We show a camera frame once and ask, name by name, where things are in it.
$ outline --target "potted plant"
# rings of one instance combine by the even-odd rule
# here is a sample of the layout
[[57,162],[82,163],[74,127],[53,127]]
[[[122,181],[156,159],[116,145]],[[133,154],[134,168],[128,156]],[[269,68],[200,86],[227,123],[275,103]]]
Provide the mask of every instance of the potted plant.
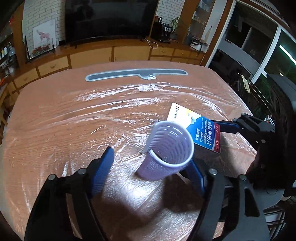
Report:
[[178,28],[179,20],[180,20],[180,18],[174,18],[170,22],[170,25],[172,26],[172,31],[170,33],[170,39],[172,39],[172,40],[177,39],[176,29]]

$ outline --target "glass cabinet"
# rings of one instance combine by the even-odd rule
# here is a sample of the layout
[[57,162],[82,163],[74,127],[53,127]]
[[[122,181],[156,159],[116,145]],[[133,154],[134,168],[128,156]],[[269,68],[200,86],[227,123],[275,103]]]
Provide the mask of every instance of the glass cabinet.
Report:
[[200,0],[190,23],[191,34],[200,39],[211,15],[215,0]]

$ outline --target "leaf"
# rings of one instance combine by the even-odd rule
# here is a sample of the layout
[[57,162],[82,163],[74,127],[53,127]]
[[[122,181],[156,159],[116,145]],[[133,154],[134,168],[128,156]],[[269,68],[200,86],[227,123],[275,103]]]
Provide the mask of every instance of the leaf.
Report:
[[248,83],[247,79],[243,75],[241,75],[241,74],[239,74],[239,75],[242,77],[242,80],[244,82],[245,90],[250,94],[251,91],[250,91],[250,86],[249,86],[249,83]]

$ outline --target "plastic film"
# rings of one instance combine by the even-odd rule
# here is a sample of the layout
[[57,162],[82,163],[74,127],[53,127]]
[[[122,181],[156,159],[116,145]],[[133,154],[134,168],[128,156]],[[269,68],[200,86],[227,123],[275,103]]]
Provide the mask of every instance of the plastic film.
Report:
[[[139,68],[182,69],[188,75],[85,81],[93,73]],[[0,209],[16,233],[24,238],[30,211],[49,174],[71,175],[111,146],[114,164],[103,192],[93,200],[108,238],[186,240],[202,204],[190,182],[179,175],[155,182],[135,175],[153,124],[166,120],[172,102],[214,120],[250,114],[211,69],[174,62],[92,65],[27,85],[12,110],[2,160]],[[255,154],[239,134],[222,133],[220,157],[204,158],[210,167],[237,176],[246,172]]]

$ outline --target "blue label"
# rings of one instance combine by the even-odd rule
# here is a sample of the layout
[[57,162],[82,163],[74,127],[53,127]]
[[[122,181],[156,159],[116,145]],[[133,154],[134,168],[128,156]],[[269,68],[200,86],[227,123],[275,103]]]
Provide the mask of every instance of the blue label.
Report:
[[192,119],[191,124],[186,128],[192,136],[193,142],[197,145],[213,150],[215,144],[215,125],[205,117]]

